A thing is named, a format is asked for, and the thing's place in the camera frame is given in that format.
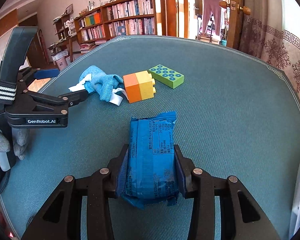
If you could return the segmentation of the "grey gloved hand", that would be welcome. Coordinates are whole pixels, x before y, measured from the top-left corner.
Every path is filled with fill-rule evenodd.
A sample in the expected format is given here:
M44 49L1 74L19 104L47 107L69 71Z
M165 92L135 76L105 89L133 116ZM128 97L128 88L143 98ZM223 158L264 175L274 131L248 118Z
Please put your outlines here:
M29 129L12 129L12 140L13 140L13 151L15 156L20 160L24 160L26 156L26 148L29 143L30 130ZM0 133L0 152L9 152L11 150L11 145L9 140Z

